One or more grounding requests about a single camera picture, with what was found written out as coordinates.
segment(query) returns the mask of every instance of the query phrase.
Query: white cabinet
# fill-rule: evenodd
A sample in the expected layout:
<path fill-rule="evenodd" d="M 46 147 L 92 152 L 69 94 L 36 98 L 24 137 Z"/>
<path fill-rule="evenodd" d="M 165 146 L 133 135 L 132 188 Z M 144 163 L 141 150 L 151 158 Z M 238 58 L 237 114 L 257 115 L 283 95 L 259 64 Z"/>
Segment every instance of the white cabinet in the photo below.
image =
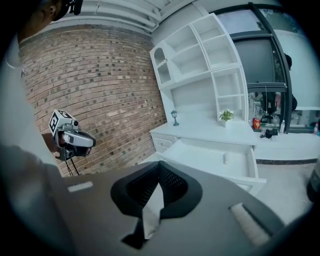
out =
<path fill-rule="evenodd" d="M 216 15 L 180 28 L 150 56 L 168 121 L 150 131 L 160 159 L 223 176 L 255 195 L 266 180 L 259 178 L 253 151 L 246 78 Z M 225 109 L 234 113 L 230 129 L 219 123 Z M 173 126 L 172 110 L 179 126 Z"/>

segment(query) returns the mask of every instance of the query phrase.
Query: window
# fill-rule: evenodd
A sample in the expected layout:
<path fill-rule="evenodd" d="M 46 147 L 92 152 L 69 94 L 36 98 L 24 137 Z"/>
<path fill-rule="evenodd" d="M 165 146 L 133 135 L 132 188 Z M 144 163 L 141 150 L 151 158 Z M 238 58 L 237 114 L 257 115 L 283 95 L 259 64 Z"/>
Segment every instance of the window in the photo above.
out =
<path fill-rule="evenodd" d="M 270 39 L 250 39 L 234 42 L 247 84 L 284 83 L 280 57 Z"/>
<path fill-rule="evenodd" d="M 302 28 L 295 18 L 288 13 L 272 9 L 260 9 L 260 11 L 274 30 L 283 30 L 304 35 Z"/>
<path fill-rule="evenodd" d="M 270 9 L 261 9 L 260 11 L 274 29 L 283 52 L 288 56 L 292 94 L 297 102 L 297 110 L 305 111 L 294 113 L 297 121 L 298 114 L 307 115 L 306 113 L 311 110 L 320 110 L 320 63 L 318 56 L 309 39 L 292 16 Z"/>
<path fill-rule="evenodd" d="M 320 119 L 320 110 L 294 110 L 291 114 L 290 128 L 314 129 Z"/>
<path fill-rule="evenodd" d="M 253 127 L 255 118 L 260 120 L 261 128 L 280 128 L 284 97 L 280 92 L 249 92 L 249 124 Z"/>
<path fill-rule="evenodd" d="M 238 10 L 217 15 L 229 34 L 265 30 L 251 10 Z"/>

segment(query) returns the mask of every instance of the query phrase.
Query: floor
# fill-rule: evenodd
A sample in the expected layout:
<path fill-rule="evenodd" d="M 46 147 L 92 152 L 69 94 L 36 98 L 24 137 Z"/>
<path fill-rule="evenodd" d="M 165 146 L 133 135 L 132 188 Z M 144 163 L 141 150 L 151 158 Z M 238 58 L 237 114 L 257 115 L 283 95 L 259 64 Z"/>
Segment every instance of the floor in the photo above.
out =
<path fill-rule="evenodd" d="M 143 162 L 158 161 L 155 154 Z M 312 203 L 308 200 L 306 186 L 315 164 L 263 165 L 258 164 L 260 178 L 266 185 L 256 196 L 270 207 L 285 224 L 307 212 Z"/>

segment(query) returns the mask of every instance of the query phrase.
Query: white cloth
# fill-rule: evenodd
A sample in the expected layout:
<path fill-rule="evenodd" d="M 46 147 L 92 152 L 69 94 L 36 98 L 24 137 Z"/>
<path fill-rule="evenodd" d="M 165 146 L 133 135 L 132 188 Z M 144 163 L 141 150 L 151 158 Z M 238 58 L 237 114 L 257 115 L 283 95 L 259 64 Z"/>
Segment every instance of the white cloth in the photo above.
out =
<path fill-rule="evenodd" d="M 0 65 L 0 142 L 6 146 L 19 146 L 43 163 L 57 166 L 35 125 L 33 107 L 27 102 L 25 86 L 15 36 Z"/>

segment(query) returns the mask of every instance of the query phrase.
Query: open drawer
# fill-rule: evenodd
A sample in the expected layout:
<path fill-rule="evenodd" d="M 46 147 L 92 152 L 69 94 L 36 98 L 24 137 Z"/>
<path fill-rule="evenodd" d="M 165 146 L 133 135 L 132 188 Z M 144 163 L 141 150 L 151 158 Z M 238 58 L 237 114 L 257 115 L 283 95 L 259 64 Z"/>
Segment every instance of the open drawer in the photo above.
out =
<path fill-rule="evenodd" d="M 222 176 L 252 195 L 267 182 L 259 178 L 254 151 L 249 145 L 180 138 L 165 152 L 157 151 L 157 154 L 162 160 Z"/>

